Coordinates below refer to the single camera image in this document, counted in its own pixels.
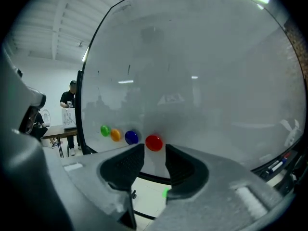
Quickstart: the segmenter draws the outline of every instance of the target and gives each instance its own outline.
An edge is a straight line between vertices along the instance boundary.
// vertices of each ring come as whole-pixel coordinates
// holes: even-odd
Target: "table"
[[[70,136],[70,135],[73,135],[73,136],[77,135],[77,128],[64,129],[62,125],[59,125],[59,126],[49,127],[47,132],[44,134],[42,138],[43,139],[56,138],[58,142],[60,157],[64,157],[60,139],[66,138],[67,136]],[[66,150],[66,156],[67,157],[69,156],[68,145],[67,145],[67,150]]]

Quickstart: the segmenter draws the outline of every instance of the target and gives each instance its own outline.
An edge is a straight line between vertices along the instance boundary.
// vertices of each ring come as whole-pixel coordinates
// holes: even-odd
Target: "floor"
[[[64,156],[66,156],[67,139],[61,139],[61,141],[63,154]],[[42,143],[44,147],[48,147],[51,150],[56,150],[58,156],[60,157],[58,147],[51,148],[49,140],[45,140]],[[74,137],[74,144],[76,151],[75,156],[81,156],[82,151],[78,149],[76,136]],[[279,174],[273,179],[271,179],[268,184],[273,187],[278,182],[280,182],[282,178],[283,174]],[[163,192],[167,190],[166,188],[170,189],[171,186],[136,178],[135,182],[132,185],[132,190],[136,190],[137,194],[137,197],[133,199],[134,210],[152,217],[159,216],[166,206],[166,199],[165,197],[163,197]],[[137,222],[137,231],[148,230],[151,223],[153,222],[150,219],[143,218],[138,215],[135,215],[135,220]]]

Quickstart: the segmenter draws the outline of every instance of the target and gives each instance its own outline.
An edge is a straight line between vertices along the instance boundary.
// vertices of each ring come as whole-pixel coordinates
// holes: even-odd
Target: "wall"
[[[23,71],[22,81],[29,87],[46,94],[47,109],[51,116],[51,125],[61,125],[60,98],[64,91],[69,90],[71,80],[76,80],[80,65],[67,64],[59,61],[31,57],[13,57],[13,64]]]

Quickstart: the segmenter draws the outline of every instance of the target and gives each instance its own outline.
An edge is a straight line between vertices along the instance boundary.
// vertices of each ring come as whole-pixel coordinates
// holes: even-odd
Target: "white ceiling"
[[[10,56],[81,64],[105,14],[121,0],[32,0],[6,41]]]

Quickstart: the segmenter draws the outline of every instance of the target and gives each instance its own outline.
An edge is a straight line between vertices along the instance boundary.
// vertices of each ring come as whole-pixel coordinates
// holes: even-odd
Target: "man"
[[[33,123],[32,131],[30,135],[36,138],[40,142],[40,138],[47,132],[46,124],[43,121],[42,115],[38,112],[35,117],[35,121]],[[54,139],[50,139],[51,147],[58,146],[58,143],[54,141]]]
[[[75,93],[76,93],[76,81],[72,80],[69,85],[69,91],[63,92],[61,99],[60,99],[60,106],[62,108],[74,108],[75,107]],[[75,148],[74,148],[74,136],[67,136],[67,143],[68,148],[70,151],[71,156],[75,155]],[[77,143],[78,149],[81,150],[79,138],[77,135]]]

